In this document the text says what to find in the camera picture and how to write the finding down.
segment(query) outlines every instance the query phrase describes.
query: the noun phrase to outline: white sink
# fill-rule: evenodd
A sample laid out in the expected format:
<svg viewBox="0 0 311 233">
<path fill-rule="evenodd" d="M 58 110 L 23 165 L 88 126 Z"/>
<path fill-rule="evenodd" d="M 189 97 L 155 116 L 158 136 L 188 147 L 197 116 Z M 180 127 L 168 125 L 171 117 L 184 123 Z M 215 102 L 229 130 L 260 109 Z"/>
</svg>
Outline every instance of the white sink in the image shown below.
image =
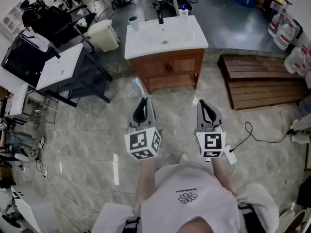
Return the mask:
<svg viewBox="0 0 311 233">
<path fill-rule="evenodd" d="M 206 49 L 208 43 L 195 16 L 164 18 L 139 23 L 139 30 L 127 26 L 125 59 L 184 49 Z"/>
</svg>

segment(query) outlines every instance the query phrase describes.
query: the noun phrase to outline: cup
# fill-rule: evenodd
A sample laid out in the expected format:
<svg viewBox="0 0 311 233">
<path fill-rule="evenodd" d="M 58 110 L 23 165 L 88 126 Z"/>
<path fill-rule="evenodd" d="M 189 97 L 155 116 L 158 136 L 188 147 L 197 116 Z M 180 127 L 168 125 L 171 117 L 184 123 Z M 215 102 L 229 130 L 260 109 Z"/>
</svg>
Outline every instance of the cup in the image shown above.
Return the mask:
<svg viewBox="0 0 311 233">
<path fill-rule="evenodd" d="M 130 23 L 130 25 L 132 26 L 132 28 L 135 31 L 139 30 L 139 23 L 138 23 L 137 17 L 130 17 L 130 18 L 128 18 L 128 22 Z"/>
</svg>

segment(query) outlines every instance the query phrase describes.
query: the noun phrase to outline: faucet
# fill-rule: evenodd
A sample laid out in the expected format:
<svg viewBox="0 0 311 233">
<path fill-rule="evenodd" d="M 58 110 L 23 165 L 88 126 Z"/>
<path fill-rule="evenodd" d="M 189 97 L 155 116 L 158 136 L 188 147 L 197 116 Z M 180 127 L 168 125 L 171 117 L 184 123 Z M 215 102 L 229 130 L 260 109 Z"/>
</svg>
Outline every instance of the faucet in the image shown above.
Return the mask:
<svg viewBox="0 0 311 233">
<path fill-rule="evenodd" d="M 163 16 L 161 12 L 161 5 L 158 2 L 156 3 L 155 10 L 156 10 L 157 19 L 159 20 L 159 24 L 163 24 L 164 21 L 163 21 Z"/>
</svg>

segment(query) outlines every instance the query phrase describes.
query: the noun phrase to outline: fiducial marker cube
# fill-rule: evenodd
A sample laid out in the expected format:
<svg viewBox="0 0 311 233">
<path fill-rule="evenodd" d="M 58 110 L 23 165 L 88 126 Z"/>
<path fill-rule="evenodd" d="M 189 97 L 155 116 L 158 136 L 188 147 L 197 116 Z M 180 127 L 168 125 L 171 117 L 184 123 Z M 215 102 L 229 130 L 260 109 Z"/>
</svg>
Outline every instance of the fiducial marker cube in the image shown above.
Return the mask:
<svg viewBox="0 0 311 233">
<path fill-rule="evenodd" d="M 157 157 L 161 136 L 155 127 L 126 134 L 124 138 L 126 151 L 135 160 L 141 161 Z"/>
<path fill-rule="evenodd" d="M 225 150 L 225 132 L 197 132 L 196 142 L 202 157 L 221 157 Z"/>
</svg>

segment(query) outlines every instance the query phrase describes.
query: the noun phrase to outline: backpack strap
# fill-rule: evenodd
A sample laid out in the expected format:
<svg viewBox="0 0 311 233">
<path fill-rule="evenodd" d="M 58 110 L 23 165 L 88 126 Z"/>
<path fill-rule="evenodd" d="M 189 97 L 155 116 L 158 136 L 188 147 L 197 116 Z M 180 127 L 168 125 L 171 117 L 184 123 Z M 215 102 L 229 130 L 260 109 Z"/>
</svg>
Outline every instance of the backpack strap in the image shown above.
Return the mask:
<svg viewBox="0 0 311 233">
<path fill-rule="evenodd" d="M 248 233 L 266 233 L 254 208 L 250 204 L 239 205 L 239 209 L 243 214 Z"/>
<path fill-rule="evenodd" d="M 140 217 L 128 219 L 125 223 L 122 233 L 137 233 Z"/>
</svg>

